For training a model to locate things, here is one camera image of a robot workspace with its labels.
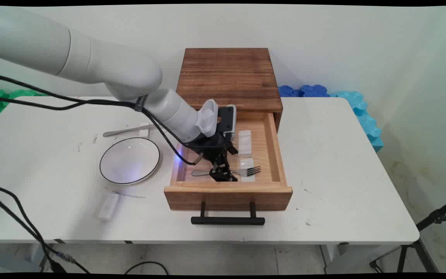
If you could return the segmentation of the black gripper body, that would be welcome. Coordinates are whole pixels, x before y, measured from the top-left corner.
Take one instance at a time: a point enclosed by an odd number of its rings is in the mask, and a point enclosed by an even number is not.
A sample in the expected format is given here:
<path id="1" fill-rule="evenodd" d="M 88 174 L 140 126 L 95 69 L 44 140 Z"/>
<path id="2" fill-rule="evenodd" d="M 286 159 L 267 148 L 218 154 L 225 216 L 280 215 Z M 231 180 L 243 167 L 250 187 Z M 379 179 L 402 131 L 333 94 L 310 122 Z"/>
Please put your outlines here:
<path id="1" fill-rule="evenodd" d="M 195 140 L 188 143 L 188 148 L 197 154 L 203 154 L 203 159 L 211 164 L 223 165 L 227 161 L 227 153 L 238 154 L 232 142 L 230 133 L 216 132 L 211 137 L 200 134 Z"/>

